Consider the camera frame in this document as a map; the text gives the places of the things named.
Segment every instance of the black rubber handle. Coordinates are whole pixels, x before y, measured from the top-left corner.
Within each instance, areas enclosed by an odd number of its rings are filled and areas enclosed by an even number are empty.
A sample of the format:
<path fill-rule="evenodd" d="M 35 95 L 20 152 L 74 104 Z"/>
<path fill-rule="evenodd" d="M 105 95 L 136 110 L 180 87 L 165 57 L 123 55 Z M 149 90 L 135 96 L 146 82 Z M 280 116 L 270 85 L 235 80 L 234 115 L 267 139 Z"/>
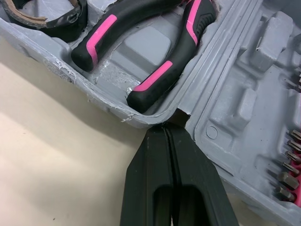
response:
<path fill-rule="evenodd" d="M 210 0 L 192 0 L 187 4 L 175 48 L 161 67 L 128 95 L 127 103 L 130 107 L 144 113 L 171 89 L 195 55 L 204 30 L 215 19 L 215 9 Z"/>
<path fill-rule="evenodd" d="M 111 6 L 84 40 L 71 52 L 74 63 L 93 70 L 112 44 L 138 22 L 178 6 L 182 0 L 121 0 Z"/>
<path fill-rule="evenodd" d="M 127 168 L 120 226 L 170 226 L 171 217 L 174 226 L 239 226 L 213 163 L 168 123 L 146 132 Z"/>

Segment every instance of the screwdriver bit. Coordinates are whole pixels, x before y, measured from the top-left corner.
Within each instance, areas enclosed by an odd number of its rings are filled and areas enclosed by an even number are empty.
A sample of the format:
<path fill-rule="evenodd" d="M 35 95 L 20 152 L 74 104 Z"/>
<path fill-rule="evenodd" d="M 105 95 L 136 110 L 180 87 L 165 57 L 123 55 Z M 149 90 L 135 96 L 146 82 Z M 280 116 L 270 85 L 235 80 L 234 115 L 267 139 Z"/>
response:
<path fill-rule="evenodd" d="M 296 200 L 296 197 L 292 193 L 290 193 L 289 191 L 287 191 L 286 189 L 280 186 L 276 187 L 275 192 L 276 195 L 278 195 L 279 198 L 284 201 L 294 202 Z"/>
<path fill-rule="evenodd" d="M 291 166 L 290 164 L 283 162 L 282 166 L 288 169 L 290 172 L 292 172 L 295 176 L 300 175 L 300 171 L 296 169 L 295 167 Z"/>
<path fill-rule="evenodd" d="M 299 133 L 296 130 L 292 130 L 289 132 L 289 135 L 291 135 L 291 137 L 293 137 L 295 140 L 301 142 L 301 133 Z"/>
<path fill-rule="evenodd" d="M 300 164 L 300 163 L 301 163 L 301 158 L 300 158 L 299 156 L 295 155 L 294 153 L 287 151 L 287 152 L 285 153 L 285 155 L 286 155 L 289 159 L 291 159 L 292 161 L 294 161 L 296 164 Z"/>
<path fill-rule="evenodd" d="M 287 144 L 288 144 L 293 150 L 295 150 L 296 152 L 301 153 L 301 145 L 300 145 L 300 144 L 298 144 L 298 143 L 296 143 L 296 142 L 294 142 L 294 141 L 292 141 L 292 140 L 289 140 L 289 141 L 287 142 Z"/>
<path fill-rule="evenodd" d="M 290 190 L 296 190 L 299 186 L 299 181 L 287 172 L 281 172 L 278 181 Z"/>

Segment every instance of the circular indentation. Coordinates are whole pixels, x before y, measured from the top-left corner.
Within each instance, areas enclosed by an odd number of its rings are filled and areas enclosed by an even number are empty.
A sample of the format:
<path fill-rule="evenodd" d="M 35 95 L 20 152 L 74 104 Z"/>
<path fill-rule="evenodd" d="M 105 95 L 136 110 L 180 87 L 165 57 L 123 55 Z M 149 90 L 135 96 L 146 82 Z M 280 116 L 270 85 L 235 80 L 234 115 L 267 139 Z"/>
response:
<path fill-rule="evenodd" d="M 214 140 L 217 138 L 217 135 L 218 135 L 218 132 L 217 132 L 217 129 L 213 126 L 209 126 L 207 129 L 206 129 L 206 134 L 207 136 Z"/>

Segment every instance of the tabletop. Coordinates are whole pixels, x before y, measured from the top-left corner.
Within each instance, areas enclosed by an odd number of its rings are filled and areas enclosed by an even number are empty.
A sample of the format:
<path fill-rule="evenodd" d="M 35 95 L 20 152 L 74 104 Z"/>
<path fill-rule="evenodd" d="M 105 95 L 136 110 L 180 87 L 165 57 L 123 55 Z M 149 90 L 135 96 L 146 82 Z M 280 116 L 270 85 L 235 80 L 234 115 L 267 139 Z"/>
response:
<path fill-rule="evenodd" d="M 145 132 L 0 39 L 0 225 L 118 226 Z M 229 199 L 241 226 L 275 226 Z"/>

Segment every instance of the gray plastic tool case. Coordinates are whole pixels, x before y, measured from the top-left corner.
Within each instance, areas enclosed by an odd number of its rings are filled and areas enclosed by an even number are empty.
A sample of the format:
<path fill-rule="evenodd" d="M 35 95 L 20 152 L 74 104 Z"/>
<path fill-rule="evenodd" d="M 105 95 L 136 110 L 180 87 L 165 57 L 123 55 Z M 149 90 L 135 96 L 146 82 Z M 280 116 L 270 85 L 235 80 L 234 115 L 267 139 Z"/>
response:
<path fill-rule="evenodd" d="M 89 23 L 82 37 L 112 2 L 88 0 Z M 92 73 L 71 61 L 70 51 L 82 37 L 67 44 L 12 24 L 1 4 L 0 34 L 132 126 L 150 127 L 182 110 L 190 116 L 187 131 L 215 163 L 227 192 L 264 219 L 300 226 L 301 208 L 279 201 L 274 188 L 279 162 L 288 161 L 283 155 L 289 149 L 287 132 L 301 130 L 301 0 L 216 3 L 218 18 L 207 27 L 198 54 L 175 88 L 146 114 L 128 107 L 126 96 L 174 45 L 181 7 L 133 27 Z M 52 20 L 71 8 L 67 0 L 33 0 L 23 11 Z"/>

